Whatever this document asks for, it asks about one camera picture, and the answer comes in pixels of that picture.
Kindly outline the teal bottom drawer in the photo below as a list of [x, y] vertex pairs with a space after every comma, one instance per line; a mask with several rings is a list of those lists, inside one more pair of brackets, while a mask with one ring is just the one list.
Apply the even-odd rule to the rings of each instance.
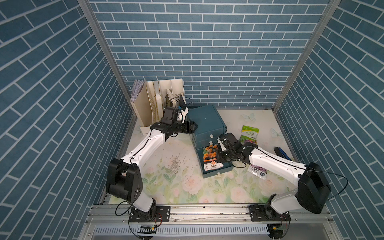
[[232, 163], [220, 162], [220, 152], [219, 144], [209, 145], [196, 150], [204, 179], [233, 170], [234, 166]]

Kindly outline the teal drawer cabinet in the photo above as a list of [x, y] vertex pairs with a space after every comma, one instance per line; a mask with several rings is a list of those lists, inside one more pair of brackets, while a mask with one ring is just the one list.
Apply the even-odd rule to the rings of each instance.
[[216, 144], [218, 137], [226, 133], [227, 126], [215, 106], [189, 109], [187, 117], [198, 126], [190, 134], [196, 150], [207, 147], [209, 143]]

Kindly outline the green flower seed bag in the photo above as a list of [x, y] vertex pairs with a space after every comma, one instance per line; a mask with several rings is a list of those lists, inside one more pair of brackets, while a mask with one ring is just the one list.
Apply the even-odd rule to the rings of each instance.
[[245, 143], [257, 144], [258, 134], [259, 134], [258, 128], [243, 126], [241, 131], [240, 142], [242, 144], [245, 144]]

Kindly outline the orange marigold seed bag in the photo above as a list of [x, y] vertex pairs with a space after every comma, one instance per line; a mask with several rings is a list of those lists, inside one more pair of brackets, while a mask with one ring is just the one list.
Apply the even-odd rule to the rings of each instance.
[[218, 170], [224, 167], [224, 165], [219, 162], [218, 144], [209, 145], [203, 148], [203, 167], [206, 172]]

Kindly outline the purple flower seed bag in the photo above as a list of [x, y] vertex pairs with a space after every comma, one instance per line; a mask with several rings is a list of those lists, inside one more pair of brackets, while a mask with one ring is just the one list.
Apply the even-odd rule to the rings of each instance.
[[268, 171], [260, 166], [249, 165], [248, 172], [262, 180], [266, 180]]

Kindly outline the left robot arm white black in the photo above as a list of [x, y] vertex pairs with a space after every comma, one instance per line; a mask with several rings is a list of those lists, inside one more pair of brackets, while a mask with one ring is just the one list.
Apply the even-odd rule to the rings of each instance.
[[150, 126], [149, 133], [129, 154], [112, 159], [107, 170], [106, 192], [153, 218], [156, 201], [143, 192], [141, 167], [169, 137], [195, 132], [198, 125], [187, 119], [188, 112], [187, 106], [166, 107], [161, 120]]

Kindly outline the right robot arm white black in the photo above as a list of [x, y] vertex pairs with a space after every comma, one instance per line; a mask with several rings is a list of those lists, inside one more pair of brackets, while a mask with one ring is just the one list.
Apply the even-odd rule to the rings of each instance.
[[272, 194], [267, 202], [276, 213], [305, 209], [320, 214], [328, 200], [331, 186], [326, 172], [315, 164], [296, 163], [269, 153], [253, 143], [242, 144], [232, 133], [218, 137], [220, 160], [244, 162], [264, 168], [290, 182], [294, 188], [283, 194]]

